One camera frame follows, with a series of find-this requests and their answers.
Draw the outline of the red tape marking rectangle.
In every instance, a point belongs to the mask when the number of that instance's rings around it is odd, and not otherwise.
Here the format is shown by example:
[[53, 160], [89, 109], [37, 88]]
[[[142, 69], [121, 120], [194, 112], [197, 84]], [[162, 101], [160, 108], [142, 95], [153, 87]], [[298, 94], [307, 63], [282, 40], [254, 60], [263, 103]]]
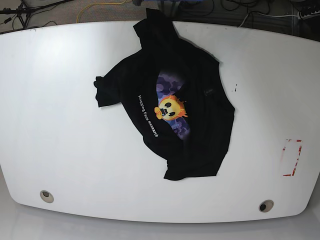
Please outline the red tape marking rectangle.
[[301, 139], [286, 139], [280, 158], [280, 175], [293, 177], [297, 170], [303, 141]]

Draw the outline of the black printed T-shirt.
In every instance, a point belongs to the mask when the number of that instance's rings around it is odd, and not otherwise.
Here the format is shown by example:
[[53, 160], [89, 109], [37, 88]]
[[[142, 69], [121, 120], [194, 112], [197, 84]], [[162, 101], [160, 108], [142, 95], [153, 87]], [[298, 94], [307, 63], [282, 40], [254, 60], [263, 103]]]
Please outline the black printed T-shirt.
[[215, 176], [235, 118], [219, 62], [159, 10], [147, 9], [133, 28], [141, 49], [96, 77], [98, 106], [123, 105], [144, 144], [166, 160], [165, 179]]

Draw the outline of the black tripod stand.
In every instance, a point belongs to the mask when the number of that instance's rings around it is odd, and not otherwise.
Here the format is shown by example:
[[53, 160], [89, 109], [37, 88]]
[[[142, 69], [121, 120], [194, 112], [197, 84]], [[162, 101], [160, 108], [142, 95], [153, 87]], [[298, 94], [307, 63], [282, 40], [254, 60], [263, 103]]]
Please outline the black tripod stand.
[[20, 1], [20, 5], [16, 9], [11, 8], [3, 8], [0, 11], [1, 15], [14, 15], [13, 18], [18, 18], [22, 25], [22, 29], [25, 30], [27, 28], [28, 22], [31, 19], [32, 14], [49, 8], [50, 5], [42, 5], [42, 6], [29, 6], [25, 0]]

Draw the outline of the white power strip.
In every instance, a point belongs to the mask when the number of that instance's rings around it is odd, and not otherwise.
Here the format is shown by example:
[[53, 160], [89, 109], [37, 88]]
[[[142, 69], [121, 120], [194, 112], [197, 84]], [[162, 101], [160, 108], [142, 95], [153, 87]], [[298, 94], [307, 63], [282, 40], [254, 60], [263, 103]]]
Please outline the white power strip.
[[320, 7], [317, 5], [310, 6], [307, 8], [302, 8], [297, 15], [299, 20], [307, 20], [307, 19], [311, 19], [319, 16], [320, 16]]

